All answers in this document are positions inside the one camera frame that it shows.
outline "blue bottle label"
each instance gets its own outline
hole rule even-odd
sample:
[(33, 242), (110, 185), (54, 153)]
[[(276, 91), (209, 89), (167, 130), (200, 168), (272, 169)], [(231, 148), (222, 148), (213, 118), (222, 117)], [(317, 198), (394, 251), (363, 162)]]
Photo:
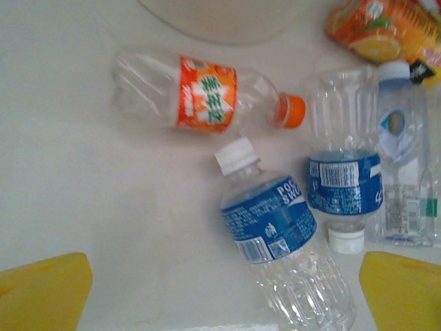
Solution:
[(314, 234), (316, 220), (297, 183), (287, 177), (242, 203), (222, 209), (242, 257), (250, 263), (280, 259)]
[(368, 214), (383, 202), (380, 156), (339, 162), (309, 159), (308, 200), (327, 214)]

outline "pocari sweat logo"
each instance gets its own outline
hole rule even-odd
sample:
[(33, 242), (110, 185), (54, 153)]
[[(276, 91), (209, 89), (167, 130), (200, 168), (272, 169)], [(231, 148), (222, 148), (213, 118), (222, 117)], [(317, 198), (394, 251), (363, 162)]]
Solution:
[(305, 202), (300, 188), (292, 178), (283, 181), (276, 189), (282, 197), (283, 203), (287, 206)]

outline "yellow object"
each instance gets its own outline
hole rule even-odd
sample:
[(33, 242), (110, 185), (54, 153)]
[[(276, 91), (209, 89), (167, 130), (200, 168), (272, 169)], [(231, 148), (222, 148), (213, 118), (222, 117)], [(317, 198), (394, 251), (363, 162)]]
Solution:
[(368, 252), (360, 284), (378, 331), (441, 330), (441, 265)]
[(75, 330), (91, 286), (83, 253), (0, 272), (0, 330)]
[(400, 43), (393, 37), (370, 36), (354, 41), (349, 47), (371, 61), (389, 62), (400, 55)]

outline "black label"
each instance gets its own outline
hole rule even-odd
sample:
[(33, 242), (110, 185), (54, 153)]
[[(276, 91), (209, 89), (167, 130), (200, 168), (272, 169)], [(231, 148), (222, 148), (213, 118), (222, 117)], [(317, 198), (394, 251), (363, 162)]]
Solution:
[(435, 76), (435, 73), (421, 60), (416, 60), (410, 66), (411, 80), (414, 84), (421, 84), (425, 79)]

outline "water bottle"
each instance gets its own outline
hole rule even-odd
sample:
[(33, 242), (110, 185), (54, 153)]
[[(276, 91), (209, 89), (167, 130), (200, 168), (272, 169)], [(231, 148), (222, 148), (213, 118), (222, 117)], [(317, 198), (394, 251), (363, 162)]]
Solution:
[(410, 80), (405, 61), (378, 68), (378, 151), (382, 159), (384, 206), (376, 238), (394, 245), (433, 245), (432, 172), (429, 167), (427, 92)]
[(329, 246), (342, 254), (364, 249), (365, 223), (383, 200), (374, 73), (363, 66), (322, 73), (305, 83), (315, 138), (307, 196), (327, 220)]
[(299, 97), (278, 94), (252, 69), (235, 69), (156, 48), (128, 48), (112, 68), (114, 101), (133, 122), (242, 135), (296, 128)]
[(441, 97), (439, 91), (428, 96), (428, 111), (430, 162), (424, 172), (420, 190), (422, 198), (427, 202), (427, 215), (433, 217), (433, 244), (441, 248), (441, 207), (439, 205), (441, 200)]
[(223, 218), (282, 330), (349, 330), (356, 307), (297, 183), (261, 170), (245, 137), (216, 158), (228, 180)]

